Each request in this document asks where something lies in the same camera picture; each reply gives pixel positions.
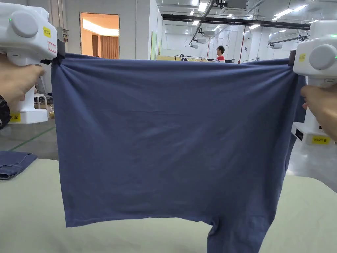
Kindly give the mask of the person's right hand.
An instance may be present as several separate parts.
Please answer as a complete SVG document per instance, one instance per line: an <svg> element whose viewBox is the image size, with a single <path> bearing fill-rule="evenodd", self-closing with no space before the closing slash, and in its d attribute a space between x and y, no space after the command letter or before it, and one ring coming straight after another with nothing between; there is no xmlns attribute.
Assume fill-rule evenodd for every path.
<svg viewBox="0 0 337 253"><path fill-rule="evenodd" d="M337 85L328 88L306 85L301 89L304 109L309 109L322 130L337 141Z"/></svg>

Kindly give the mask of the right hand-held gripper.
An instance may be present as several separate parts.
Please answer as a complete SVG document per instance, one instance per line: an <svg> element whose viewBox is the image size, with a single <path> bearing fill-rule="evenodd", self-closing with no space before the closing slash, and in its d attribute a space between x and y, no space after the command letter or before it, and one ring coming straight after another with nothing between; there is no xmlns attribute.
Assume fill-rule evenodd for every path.
<svg viewBox="0 0 337 253"><path fill-rule="evenodd" d="M337 81L337 21L320 20L310 26L310 35L289 56L293 72L305 76L307 84L328 88ZM292 134L306 145L333 145L312 112L303 123L294 122Z"/></svg>

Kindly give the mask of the person's left hand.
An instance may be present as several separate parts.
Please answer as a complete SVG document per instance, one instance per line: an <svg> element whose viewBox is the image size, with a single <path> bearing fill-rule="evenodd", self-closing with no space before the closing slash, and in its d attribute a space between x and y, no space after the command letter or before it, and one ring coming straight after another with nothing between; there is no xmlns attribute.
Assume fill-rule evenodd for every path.
<svg viewBox="0 0 337 253"><path fill-rule="evenodd" d="M44 75L41 65L17 66L6 55L0 55L0 95L12 110L23 100L25 94Z"/></svg>

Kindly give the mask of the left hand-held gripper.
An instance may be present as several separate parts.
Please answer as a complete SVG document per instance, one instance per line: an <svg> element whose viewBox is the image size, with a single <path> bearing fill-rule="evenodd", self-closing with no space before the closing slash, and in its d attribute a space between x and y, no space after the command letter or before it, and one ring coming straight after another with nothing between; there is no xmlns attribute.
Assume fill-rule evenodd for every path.
<svg viewBox="0 0 337 253"><path fill-rule="evenodd" d="M17 66L60 65L65 44L42 7L0 4L0 50Z"/></svg>

